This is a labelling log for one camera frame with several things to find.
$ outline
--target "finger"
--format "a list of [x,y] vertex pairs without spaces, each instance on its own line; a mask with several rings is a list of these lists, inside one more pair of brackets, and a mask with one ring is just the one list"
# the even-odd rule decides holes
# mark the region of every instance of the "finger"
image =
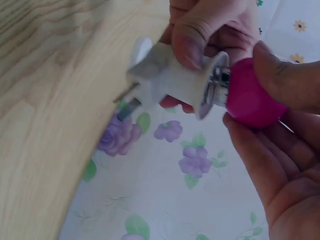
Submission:
[[320,113],[320,61],[282,62],[262,41],[255,45],[253,59],[256,76],[272,98],[291,109]]
[[174,30],[174,26],[169,24],[161,35],[159,42],[167,45],[171,45],[172,32]]
[[186,104],[172,96],[166,96],[161,102],[160,102],[160,106],[163,107],[164,109],[167,108],[173,108],[177,105],[182,105],[182,110],[186,113],[186,114],[191,114],[194,113],[194,108],[192,106],[190,106],[189,104]]
[[310,113],[288,110],[281,118],[295,134],[305,140],[320,155],[320,117]]
[[167,108],[173,108],[180,104],[181,101],[178,99],[172,97],[172,96],[166,96],[161,102],[160,106],[167,109]]
[[224,115],[223,122],[266,208],[288,182],[286,173],[275,156],[249,128],[234,121],[228,113]]
[[248,0],[200,0],[181,17],[172,33],[172,48],[178,61],[190,68],[201,68],[210,36],[247,8]]
[[280,122],[265,128],[263,133],[285,152],[301,171],[315,163],[316,155],[312,148]]
[[285,154],[278,146],[276,146],[269,138],[266,137],[262,132],[256,134],[258,139],[269,149],[269,151],[278,159],[283,170],[286,173],[288,181],[293,179],[297,174],[300,173],[299,168],[295,162]]

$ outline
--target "green leaf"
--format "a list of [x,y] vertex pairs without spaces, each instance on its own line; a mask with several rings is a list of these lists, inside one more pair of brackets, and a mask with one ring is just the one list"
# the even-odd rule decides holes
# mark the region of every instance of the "green leaf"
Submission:
[[206,235],[198,234],[195,240],[209,240],[209,238]]
[[219,163],[219,168],[224,168],[225,166],[227,166],[228,162],[227,161],[222,161]]
[[251,215],[250,215],[250,221],[251,221],[251,224],[255,224],[256,221],[257,221],[257,216],[254,212],[251,212]]
[[97,173],[96,163],[91,159],[89,164],[86,166],[84,175],[82,177],[83,181],[89,182]]
[[220,152],[218,152],[218,158],[222,158],[225,155],[225,151],[221,150]]
[[212,160],[212,165],[215,167],[215,168],[219,168],[219,164],[220,162],[216,159],[216,158],[211,158]]
[[165,108],[165,111],[167,111],[168,113],[171,113],[171,114],[175,114],[176,108],[175,107]]
[[256,227],[255,229],[253,229],[252,235],[253,236],[258,236],[262,233],[264,229],[262,227]]
[[206,146],[206,139],[205,139],[205,136],[204,134],[201,132],[197,135],[195,135],[193,138],[192,138],[192,146],[197,148],[197,147],[204,147]]
[[191,146],[191,142],[189,141],[182,141],[180,144],[183,148]]
[[136,124],[139,125],[142,129],[142,134],[146,134],[150,127],[151,118],[149,113],[143,112],[136,119]]
[[193,189],[199,182],[198,178],[194,178],[190,174],[184,175],[184,182],[189,190]]
[[134,214],[125,221],[125,230],[128,234],[139,234],[145,240],[150,238],[150,227],[148,223],[139,215]]
[[119,105],[118,105],[118,108],[119,109],[122,109],[122,108],[124,108],[125,106],[127,106],[128,104],[125,102],[125,101],[121,101],[120,103],[119,103]]

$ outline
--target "fingernail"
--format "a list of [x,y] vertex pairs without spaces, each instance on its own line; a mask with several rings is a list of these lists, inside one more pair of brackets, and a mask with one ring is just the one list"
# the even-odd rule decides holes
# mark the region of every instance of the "fingernail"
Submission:
[[233,118],[230,116],[228,112],[223,115],[222,118],[223,124],[228,128],[229,124],[233,121]]
[[196,69],[202,68],[203,52],[200,47],[197,46],[193,41],[185,41],[185,52],[184,56]]
[[261,40],[254,46],[254,50],[261,54],[272,54],[272,50]]

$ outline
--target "wooden table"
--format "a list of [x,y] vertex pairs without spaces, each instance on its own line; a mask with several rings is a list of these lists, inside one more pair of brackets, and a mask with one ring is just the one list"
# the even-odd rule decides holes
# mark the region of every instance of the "wooden table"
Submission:
[[54,240],[163,0],[0,0],[0,240]]

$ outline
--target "pink plastic cap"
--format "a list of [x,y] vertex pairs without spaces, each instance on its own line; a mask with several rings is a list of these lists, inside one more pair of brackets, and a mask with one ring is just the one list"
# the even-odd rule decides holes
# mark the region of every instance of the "pink plastic cap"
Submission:
[[261,87],[253,58],[246,58],[231,68],[226,109],[237,121],[261,129],[276,123],[287,107],[274,101]]

